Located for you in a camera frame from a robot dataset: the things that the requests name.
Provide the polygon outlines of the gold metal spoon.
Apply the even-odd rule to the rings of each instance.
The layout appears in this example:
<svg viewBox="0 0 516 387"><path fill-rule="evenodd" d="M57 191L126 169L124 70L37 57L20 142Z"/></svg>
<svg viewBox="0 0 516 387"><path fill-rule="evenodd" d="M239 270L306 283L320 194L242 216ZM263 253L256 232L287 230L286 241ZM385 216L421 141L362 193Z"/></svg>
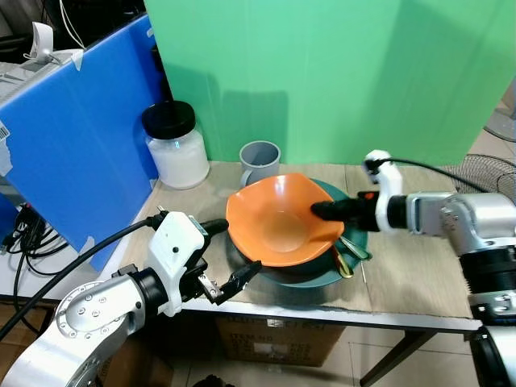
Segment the gold metal spoon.
<svg viewBox="0 0 516 387"><path fill-rule="evenodd" d="M335 250L336 253L335 264L336 268L338 268L339 275L343 279L351 279L351 277L354 276L354 270L349 263L349 248L339 243L333 243L333 250Z"/></svg>

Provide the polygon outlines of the dark metal table leg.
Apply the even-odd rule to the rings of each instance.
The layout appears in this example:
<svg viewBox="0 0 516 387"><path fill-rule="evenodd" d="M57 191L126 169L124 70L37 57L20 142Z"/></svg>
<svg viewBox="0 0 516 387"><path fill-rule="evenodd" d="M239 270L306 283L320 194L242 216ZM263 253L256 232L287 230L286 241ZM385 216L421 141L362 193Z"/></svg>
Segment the dark metal table leg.
<svg viewBox="0 0 516 387"><path fill-rule="evenodd" d="M432 331L403 331L401 340L361 377L359 386L372 387L373 384L386 376L388 372L405 361L434 336L436 336L436 333Z"/></svg>

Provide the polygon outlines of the green backdrop board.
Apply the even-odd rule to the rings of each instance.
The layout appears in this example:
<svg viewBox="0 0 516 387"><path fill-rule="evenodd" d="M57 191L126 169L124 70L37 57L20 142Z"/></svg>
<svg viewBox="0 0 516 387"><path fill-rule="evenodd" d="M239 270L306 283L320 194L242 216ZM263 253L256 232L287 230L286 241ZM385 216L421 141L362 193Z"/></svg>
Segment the green backdrop board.
<svg viewBox="0 0 516 387"><path fill-rule="evenodd" d="M214 161L372 150L451 164L515 75L516 0L144 0L174 98Z"/></svg>

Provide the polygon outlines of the dark green round plate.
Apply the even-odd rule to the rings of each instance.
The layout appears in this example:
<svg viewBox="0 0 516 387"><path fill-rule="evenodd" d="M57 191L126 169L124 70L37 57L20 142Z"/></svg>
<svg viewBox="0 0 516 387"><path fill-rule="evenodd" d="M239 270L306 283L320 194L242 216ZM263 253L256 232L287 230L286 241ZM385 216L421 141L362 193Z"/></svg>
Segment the dark green round plate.
<svg viewBox="0 0 516 387"><path fill-rule="evenodd" d="M320 261L313 265L303 266L295 269L263 268L254 277L255 283L270 283L273 286L280 286L295 289L317 289L338 284L343 278L339 275L335 264L336 253L333 250L324 255ZM248 260L239 253L239 250L231 242L228 233L227 261L233 269L243 268L244 265L255 262ZM358 268L359 261L350 255L349 263L353 270Z"/></svg>

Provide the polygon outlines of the printed brown cardboard box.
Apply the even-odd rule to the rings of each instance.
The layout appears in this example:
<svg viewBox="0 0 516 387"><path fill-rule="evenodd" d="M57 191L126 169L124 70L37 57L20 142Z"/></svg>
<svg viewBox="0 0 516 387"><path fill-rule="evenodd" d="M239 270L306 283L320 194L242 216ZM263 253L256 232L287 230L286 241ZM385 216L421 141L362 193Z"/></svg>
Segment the printed brown cardboard box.
<svg viewBox="0 0 516 387"><path fill-rule="evenodd" d="M222 316L214 323L228 359L258 364L321 366L345 331L302 319Z"/></svg>

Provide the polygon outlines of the grey plastic cup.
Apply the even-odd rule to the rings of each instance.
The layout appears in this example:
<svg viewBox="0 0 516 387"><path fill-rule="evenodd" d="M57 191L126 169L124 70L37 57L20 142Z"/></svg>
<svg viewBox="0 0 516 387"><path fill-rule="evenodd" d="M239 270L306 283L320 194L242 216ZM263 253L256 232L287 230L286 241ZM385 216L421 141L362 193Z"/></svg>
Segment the grey plastic cup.
<svg viewBox="0 0 516 387"><path fill-rule="evenodd" d="M263 178L279 176L281 150L272 141L255 140L245 144L239 151L239 158L242 162L240 188Z"/></svg>

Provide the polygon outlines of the green-handled gold utensil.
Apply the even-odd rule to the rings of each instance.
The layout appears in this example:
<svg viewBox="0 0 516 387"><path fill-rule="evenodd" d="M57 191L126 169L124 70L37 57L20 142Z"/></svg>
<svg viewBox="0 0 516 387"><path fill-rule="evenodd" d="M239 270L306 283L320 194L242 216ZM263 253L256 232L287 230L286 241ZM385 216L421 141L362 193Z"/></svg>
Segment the green-handled gold utensil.
<svg viewBox="0 0 516 387"><path fill-rule="evenodd" d="M338 241L346 248L347 253L353 256L355 259L360 261L368 260L372 257L365 248L358 246L358 244L352 242L350 239L347 239L345 235L341 235Z"/></svg>

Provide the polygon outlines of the grey round stand base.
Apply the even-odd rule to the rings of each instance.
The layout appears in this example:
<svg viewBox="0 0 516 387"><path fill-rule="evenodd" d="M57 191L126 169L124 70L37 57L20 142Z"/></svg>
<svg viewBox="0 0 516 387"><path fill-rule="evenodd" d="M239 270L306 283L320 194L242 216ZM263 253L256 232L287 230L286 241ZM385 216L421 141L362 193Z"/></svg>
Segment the grey round stand base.
<svg viewBox="0 0 516 387"><path fill-rule="evenodd" d="M495 108L483 130L507 143L516 143L515 119L503 110Z"/></svg>

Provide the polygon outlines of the orange plastic bowl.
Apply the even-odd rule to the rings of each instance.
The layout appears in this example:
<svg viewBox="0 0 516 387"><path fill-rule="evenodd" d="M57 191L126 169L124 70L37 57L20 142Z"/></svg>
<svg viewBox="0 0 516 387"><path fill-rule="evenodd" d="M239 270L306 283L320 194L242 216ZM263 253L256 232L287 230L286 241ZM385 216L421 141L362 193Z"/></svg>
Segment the orange plastic bowl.
<svg viewBox="0 0 516 387"><path fill-rule="evenodd" d="M368 233L343 222L314 216L317 202L336 202L346 193L335 185L301 173L263 178L227 199L228 233L239 253L265 268L295 269L313 265L346 237L359 247Z"/></svg>

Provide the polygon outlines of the blue corrugated board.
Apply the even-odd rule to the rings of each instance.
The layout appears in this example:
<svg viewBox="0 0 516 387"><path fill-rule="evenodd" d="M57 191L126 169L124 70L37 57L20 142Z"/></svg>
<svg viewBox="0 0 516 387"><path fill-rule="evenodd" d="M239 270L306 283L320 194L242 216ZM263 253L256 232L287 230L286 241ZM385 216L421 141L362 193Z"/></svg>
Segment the blue corrugated board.
<svg viewBox="0 0 516 387"><path fill-rule="evenodd" d="M157 181L141 115L161 97L140 16L0 105L0 170L83 252L134 221Z"/></svg>

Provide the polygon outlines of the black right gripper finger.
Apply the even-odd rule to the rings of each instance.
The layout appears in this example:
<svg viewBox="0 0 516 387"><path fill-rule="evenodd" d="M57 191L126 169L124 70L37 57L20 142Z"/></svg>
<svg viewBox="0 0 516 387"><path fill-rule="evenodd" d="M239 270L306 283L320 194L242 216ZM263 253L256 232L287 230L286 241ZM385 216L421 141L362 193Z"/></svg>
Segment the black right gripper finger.
<svg viewBox="0 0 516 387"><path fill-rule="evenodd" d="M355 200L316 202L310 206L310 211L321 220L342 223L356 223L358 216L358 206Z"/></svg>

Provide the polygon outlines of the black-lidded jar of white powder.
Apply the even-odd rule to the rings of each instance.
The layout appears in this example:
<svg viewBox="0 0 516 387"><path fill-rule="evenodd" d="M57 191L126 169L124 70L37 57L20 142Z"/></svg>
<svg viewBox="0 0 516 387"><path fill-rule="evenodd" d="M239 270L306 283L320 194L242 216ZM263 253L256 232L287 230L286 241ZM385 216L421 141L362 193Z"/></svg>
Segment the black-lidded jar of white powder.
<svg viewBox="0 0 516 387"><path fill-rule="evenodd" d="M210 172L206 145L193 107L185 101L159 101L141 115L148 150L159 180L169 188L200 185Z"/></svg>

